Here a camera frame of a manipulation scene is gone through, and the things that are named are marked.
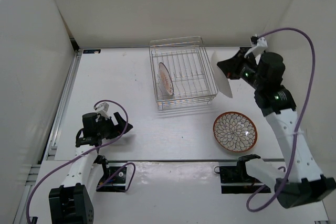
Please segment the white plate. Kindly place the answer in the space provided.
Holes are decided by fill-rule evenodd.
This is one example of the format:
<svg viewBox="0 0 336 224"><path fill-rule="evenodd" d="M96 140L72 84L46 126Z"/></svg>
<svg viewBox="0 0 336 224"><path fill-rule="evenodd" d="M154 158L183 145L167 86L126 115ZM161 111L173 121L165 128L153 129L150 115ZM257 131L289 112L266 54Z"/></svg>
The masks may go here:
<svg viewBox="0 0 336 224"><path fill-rule="evenodd" d="M219 66L217 65L217 63L219 62L219 57L216 51L213 52L210 62L211 62L212 70L213 70L213 77L214 77L214 80L215 80L215 83L217 85L219 92L227 96L228 98L232 98L233 94L232 94L229 81L224 75L224 73L221 71Z"/></svg>

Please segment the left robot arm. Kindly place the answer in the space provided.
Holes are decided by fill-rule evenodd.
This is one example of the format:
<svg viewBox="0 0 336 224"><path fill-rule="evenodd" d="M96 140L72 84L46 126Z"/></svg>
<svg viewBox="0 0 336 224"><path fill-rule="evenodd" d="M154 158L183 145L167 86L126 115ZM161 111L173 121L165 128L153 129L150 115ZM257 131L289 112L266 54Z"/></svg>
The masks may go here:
<svg viewBox="0 0 336 224"><path fill-rule="evenodd" d="M49 193L52 223L93 223L93 195L98 182L111 176L107 159L99 155L102 140L115 140L133 128L118 112L113 115L117 124L104 112L82 116L83 127L76 135L76 160L62 184Z"/></svg>

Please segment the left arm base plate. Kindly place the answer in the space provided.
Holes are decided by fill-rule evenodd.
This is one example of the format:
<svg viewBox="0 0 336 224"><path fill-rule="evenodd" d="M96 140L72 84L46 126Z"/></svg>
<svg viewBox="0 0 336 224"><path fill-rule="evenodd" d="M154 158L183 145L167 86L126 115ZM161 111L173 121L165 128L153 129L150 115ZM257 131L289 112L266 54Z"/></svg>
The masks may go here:
<svg viewBox="0 0 336 224"><path fill-rule="evenodd" d="M116 172L122 165L122 163L109 163L108 174L102 176L97 184L97 187L103 184L109 178L109 176ZM109 179L104 186L102 186L100 189L97 189L97 191L107 193L123 193L126 189L126 180L127 167L124 167L113 178Z"/></svg>

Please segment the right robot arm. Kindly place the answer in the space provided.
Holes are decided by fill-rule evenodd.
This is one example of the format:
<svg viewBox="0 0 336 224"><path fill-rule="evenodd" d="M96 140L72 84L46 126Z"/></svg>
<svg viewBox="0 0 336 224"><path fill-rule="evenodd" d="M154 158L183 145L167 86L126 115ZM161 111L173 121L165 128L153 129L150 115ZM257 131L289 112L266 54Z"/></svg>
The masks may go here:
<svg viewBox="0 0 336 224"><path fill-rule="evenodd" d="M255 178L274 195L258 212L274 200L285 208L322 201L335 191L335 179L325 177L315 162L304 134L300 130L301 116L289 90L282 84L285 65L281 55L263 52L257 61L248 48L240 48L231 58L223 60L216 53L211 67L221 93L232 97L229 80L243 79L254 88L257 106L274 132L286 163L286 170L276 169L260 156L249 154L238 159L236 177L247 182Z"/></svg>

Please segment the flower patterned plate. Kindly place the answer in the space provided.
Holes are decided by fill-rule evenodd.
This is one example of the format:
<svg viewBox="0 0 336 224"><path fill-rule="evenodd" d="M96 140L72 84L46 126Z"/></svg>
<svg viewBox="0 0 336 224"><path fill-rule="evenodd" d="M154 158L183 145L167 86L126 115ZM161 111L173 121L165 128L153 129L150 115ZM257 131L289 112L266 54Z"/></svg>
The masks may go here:
<svg viewBox="0 0 336 224"><path fill-rule="evenodd" d="M258 139L254 122L246 115L234 111L222 113L215 119L213 134L221 147L234 153L250 151Z"/></svg>

